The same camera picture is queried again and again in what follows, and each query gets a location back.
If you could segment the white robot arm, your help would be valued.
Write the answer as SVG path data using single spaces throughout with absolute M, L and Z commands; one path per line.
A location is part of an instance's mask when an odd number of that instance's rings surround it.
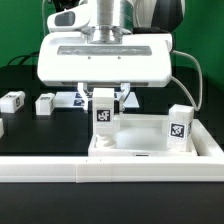
M 130 87 L 164 87 L 171 80 L 172 31 L 184 0 L 77 0 L 47 19 L 38 58 L 39 79 L 50 86 L 116 87 L 123 107 Z

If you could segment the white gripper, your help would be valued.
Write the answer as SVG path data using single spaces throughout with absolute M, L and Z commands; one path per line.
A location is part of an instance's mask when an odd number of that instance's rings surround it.
M 120 84 L 119 111 L 130 94 L 130 84 L 164 87 L 171 80 L 172 36 L 125 35 L 118 44 L 89 43 L 80 32 L 55 32 L 41 45 L 37 74 L 48 86 L 73 85 L 88 111 L 92 94 L 88 84 Z

